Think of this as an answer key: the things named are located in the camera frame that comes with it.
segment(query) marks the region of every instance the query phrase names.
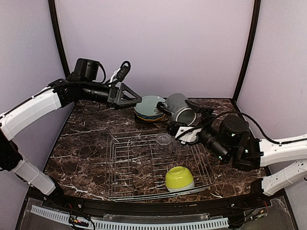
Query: electronic wires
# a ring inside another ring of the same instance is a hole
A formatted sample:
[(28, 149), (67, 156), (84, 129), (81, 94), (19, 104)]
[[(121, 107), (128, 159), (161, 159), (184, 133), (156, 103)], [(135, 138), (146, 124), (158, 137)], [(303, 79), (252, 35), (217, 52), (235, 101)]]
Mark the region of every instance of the electronic wires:
[(102, 82), (100, 82), (100, 83), (104, 83), (105, 82), (105, 80), (106, 80), (106, 71), (105, 71), (105, 68), (104, 68), (104, 66), (99, 62), (99, 67), (101, 68), (101, 70), (103, 71), (103, 73), (104, 73), (104, 79), (102, 80)]
[(234, 226), (235, 228), (237, 228), (237, 226), (239, 227), (239, 226), (241, 226), (241, 225), (243, 225), (243, 224), (245, 224), (247, 222), (250, 222), (250, 221), (252, 221), (254, 219), (258, 219), (258, 218), (267, 216), (268, 213), (269, 213), (267, 202), (263, 201), (263, 204), (265, 205), (265, 209), (262, 209), (262, 208), (260, 208), (258, 206), (256, 208), (254, 208), (253, 210), (251, 210), (250, 212), (248, 212), (243, 218), (239, 219), (236, 222), (229, 223), (229, 225), (230, 226)]
[(87, 216), (87, 215), (85, 215), (85, 214), (83, 214), (82, 212), (78, 212), (78, 211), (73, 210), (70, 203), (67, 203), (67, 205), (68, 205), (70, 208), (65, 208), (65, 207), (61, 207), (61, 206), (56, 205), (56, 204), (55, 204), (51, 199), (49, 199), (48, 197), (45, 197), (45, 198), (46, 198), (46, 200), (48, 200), (50, 203), (52, 203), (54, 206), (56, 206), (56, 207), (59, 208), (60, 210), (66, 210), (66, 211), (68, 211), (68, 212), (70, 213), (69, 224), (72, 224), (73, 227), (70, 225), (70, 227), (71, 227), (72, 229), (74, 229), (74, 230), (84, 229), (84, 228), (79, 228), (79, 227), (77, 227), (76, 225), (81, 224), (81, 223), (83, 223), (83, 224), (85, 223), (85, 222), (81, 222), (81, 221), (77, 220), (78, 216), (76, 216), (75, 219), (73, 219), (71, 215), (72, 215), (72, 213), (74, 212), (74, 213), (78, 214), (80, 217), (83, 217), (83, 218), (86, 219), (87, 221), (91, 222), (91, 224), (93, 225), (93, 230), (96, 230), (96, 226), (95, 226), (94, 222), (92, 221), (91, 217), (90, 217), (90, 216)]

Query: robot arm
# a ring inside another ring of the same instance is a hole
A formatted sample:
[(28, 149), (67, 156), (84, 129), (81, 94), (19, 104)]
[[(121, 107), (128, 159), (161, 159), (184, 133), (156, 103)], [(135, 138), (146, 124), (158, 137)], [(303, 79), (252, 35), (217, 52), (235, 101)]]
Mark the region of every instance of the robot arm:
[[(207, 124), (212, 117), (203, 119), (201, 124)], [(226, 116), (218, 131), (211, 124), (194, 128), (173, 123), (169, 125), (168, 132), (182, 144), (202, 143), (221, 163), (228, 163), (233, 158), (232, 166), (242, 171), (295, 161), (271, 176), (254, 181), (252, 193), (271, 196), (307, 175), (307, 134), (272, 143), (267, 139), (249, 139), (249, 124), (238, 116)]]
[(41, 117), (63, 108), (78, 100), (90, 100), (107, 104), (110, 107), (132, 107), (142, 98), (122, 82), (130, 70), (130, 63), (124, 62), (112, 76), (112, 82), (98, 83), (96, 79), (99, 62), (78, 59), (75, 71), (66, 79), (58, 79), (39, 93), (17, 107), (0, 115), (0, 168), (12, 171), (28, 184), (50, 195), (56, 183), (32, 165), (18, 152), (13, 139), (27, 126)]

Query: bowl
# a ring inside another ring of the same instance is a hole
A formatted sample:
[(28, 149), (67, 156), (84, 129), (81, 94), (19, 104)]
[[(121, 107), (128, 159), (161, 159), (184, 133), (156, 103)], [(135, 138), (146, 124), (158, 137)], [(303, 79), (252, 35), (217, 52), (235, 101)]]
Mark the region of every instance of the bowl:
[(190, 170), (177, 166), (171, 168), (165, 176), (165, 185), (170, 192), (178, 192), (194, 188), (194, 179)]

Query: mug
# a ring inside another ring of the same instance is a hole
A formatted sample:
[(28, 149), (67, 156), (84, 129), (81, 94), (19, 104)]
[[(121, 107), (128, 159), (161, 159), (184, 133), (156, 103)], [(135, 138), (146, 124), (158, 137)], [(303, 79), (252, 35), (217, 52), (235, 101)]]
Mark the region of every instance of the mug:
[(196, 119), (196, 113), (188, 106), (186, 100), (184, 94), (174, 93), (165, 102), (158, 102), (157, 108), (171, 116), (171, 121), (183, 122), (190, 126)]

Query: dark marble surface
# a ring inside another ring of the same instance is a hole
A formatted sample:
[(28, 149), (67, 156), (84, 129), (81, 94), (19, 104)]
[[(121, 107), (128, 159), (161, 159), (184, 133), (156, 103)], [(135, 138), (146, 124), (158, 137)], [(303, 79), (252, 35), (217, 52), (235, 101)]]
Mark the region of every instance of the dark marble surface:
[[(214, 108), (217, 114), (234, 109), (228, 99), (193, 100), (198, 104)], [(218, 119), (214, 125), (218, 126), (221, 119)], [(132, 108), (114, 110), (92, 102), (79, 102), (56, 143), (45, 173), (53, 177), (67, 195), (108, 200), (105, 182), (108, 174), (106, 171), (107, 139), (110, 133), (165, 127), (166, 123), (136, 123)], [(213, 168), (216, 178), (214, 185), (205, 191), (191, 195), (143, 202), (185, 202), (242, 195), (249, 193), (252, 181), (265, 176), (264, 169), (241, 172), (233, 169), (231, 164), (220, 165), (208, 151), (204, 151), (203, 154), (207, 155)], [(148, 174), (142, 174), (142, 176), (152, 177)]]

